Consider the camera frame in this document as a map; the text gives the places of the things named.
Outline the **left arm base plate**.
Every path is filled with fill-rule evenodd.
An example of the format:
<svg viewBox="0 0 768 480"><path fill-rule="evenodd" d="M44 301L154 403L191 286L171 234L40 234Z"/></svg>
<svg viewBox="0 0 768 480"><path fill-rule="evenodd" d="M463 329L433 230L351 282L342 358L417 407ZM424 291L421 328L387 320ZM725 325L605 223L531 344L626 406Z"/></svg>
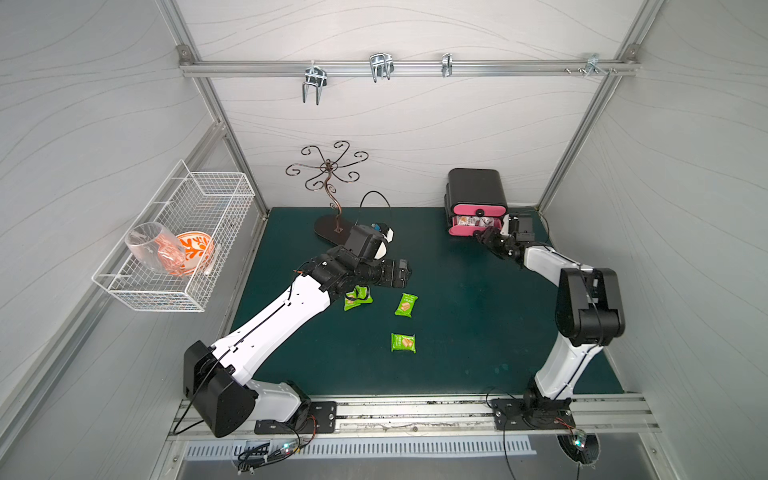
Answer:
<svg viewBox="0 0 768 480"><path fill-rule="evenodd" d="M330 434L335 431L338 404L334 401L310 401L302 404L286 422L258 420L254 433L257 435L288 434Z"/></svg>

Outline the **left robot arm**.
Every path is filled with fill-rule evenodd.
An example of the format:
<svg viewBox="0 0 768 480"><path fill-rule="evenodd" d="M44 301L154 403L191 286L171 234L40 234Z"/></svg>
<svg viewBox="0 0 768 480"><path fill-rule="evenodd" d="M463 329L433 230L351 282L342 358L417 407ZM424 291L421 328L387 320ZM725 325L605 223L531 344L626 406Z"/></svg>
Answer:
<svg viewBox="0 0 768 480"><path fill-rule="evenodd" d="M309 396L292 382L261 382L254 375L304 324L355 287L404 288L408 262L386 256L393 239L386 224L353 226L343 244L302 263L288 288L247 323L185 351L184 395L215 437L232 434L249 418L304 427Z"/></svg>

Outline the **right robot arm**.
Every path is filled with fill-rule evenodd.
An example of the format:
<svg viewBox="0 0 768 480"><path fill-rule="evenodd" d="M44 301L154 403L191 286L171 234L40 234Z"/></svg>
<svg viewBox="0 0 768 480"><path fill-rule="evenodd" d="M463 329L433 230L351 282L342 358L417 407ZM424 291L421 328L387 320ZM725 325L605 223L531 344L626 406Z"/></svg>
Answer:
<svg viewBox="0 0 768 480"><path fill-rule="evenodd" d="M619 278L610 268L593 267L541 242L488 226L473 237L494 255L511 259L557 287L556 341L525 392L526 409L565 407L591 360L626 329Z"/></svg>

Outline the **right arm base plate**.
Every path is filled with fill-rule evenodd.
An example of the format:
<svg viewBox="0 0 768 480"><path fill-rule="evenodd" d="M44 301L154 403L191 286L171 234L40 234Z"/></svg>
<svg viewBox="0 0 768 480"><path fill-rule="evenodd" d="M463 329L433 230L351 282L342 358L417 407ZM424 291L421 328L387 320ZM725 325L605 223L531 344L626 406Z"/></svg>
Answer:
<svg viewBox="0 0 768 480"><path fill-rule="evenodd" d="M533 430L570 431L576 428L570 401L494 398L487 402L492 410L495 429L502 432Z"/></svg>

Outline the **pink drawer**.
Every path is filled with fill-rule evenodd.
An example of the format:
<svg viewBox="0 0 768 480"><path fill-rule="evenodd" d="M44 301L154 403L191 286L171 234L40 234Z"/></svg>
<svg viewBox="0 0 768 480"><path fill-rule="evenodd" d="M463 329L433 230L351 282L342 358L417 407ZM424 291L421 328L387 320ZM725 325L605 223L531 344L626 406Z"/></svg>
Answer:
<svg viewBox="0 0 768 480"><path fill-rule="evenodd" d="M450 220L450 227L448 229L448 233L451 236L455 237L472 237L473 233L475 231L484 231L486 228L478 227L475 225L474 227L467 227L467 226L457 226L456 225L456 218L457 217L467 217L467 216L453 216ZM502 220L500 218L497 219L497 226L495 228L500 229L502 227Z"/></svg>
<svg viewBox="0 0 768 480"><path fill-rule="evenodd" d="M502 205L459 203L453 205L450 211L455 216L500 218L507 213L507 207Z"/></svg>

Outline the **pink top drawer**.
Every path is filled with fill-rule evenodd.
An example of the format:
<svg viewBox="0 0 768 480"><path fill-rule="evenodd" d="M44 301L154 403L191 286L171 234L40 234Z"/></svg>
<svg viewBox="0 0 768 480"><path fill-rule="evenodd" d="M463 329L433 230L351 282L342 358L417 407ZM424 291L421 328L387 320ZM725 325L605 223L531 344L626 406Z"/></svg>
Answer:
<svg viewBox="0 0 768 480"><path fill-rule="evenodd" d="M459 203L453 205L450 211L455 216L500 218L507 213L507 207L502 205Z"/></svg>

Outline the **green cookie packet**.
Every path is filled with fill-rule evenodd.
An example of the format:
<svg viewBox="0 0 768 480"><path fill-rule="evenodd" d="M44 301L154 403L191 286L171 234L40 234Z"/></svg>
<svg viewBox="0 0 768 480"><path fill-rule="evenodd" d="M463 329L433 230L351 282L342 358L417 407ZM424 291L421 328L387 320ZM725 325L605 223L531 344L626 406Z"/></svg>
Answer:
<svg viewBox="0 0 768 480"><path fill-rule="evenodd" d="M368 286L356 286L355 296L358 304L370 304L373 302L371 289Z"/></svg>
<svg viewBox="0 0 768 480"><path fill-rule="evenodd" d="M356 291L348 292L344 295L344 311L349 311L361 305L361 299Z"/></svg>
<svg viewBox="0 0 768 480"><path fill-rule="evenodd" d="M418 297L416 295L403 293L401 296L400 302L398 304L398 307L395 310L395 315L411 318L413 314L413 309L417 300L418 300Z"/></svg>
<svg viewBox="0 0 768 480"><path fill-rule="evenodd" d="M395 334L391 335L391 350L416 352L416 338L411 335Z"/></svg>

